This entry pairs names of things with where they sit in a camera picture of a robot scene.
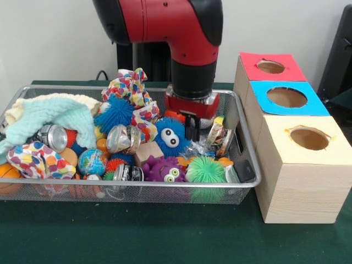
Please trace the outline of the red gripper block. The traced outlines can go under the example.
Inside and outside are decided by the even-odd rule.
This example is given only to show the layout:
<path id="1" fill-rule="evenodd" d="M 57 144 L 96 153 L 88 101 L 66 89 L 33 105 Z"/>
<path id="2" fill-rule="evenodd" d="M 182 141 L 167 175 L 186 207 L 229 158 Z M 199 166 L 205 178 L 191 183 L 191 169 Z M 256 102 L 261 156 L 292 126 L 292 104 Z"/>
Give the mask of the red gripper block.
<path id="1" fill-rule="evenodd" d="M 200 140 L 200 118 L 211 119 L 215 116 L 219 105 L 219 94 L 212 93 L 202 100 L 189 100 L 177 97 L 172 92 L 166 92 L 164 97 L 166 107 L 177 113 L 187 114 L 185 116 L 185 138 L 198 142 Z"/>

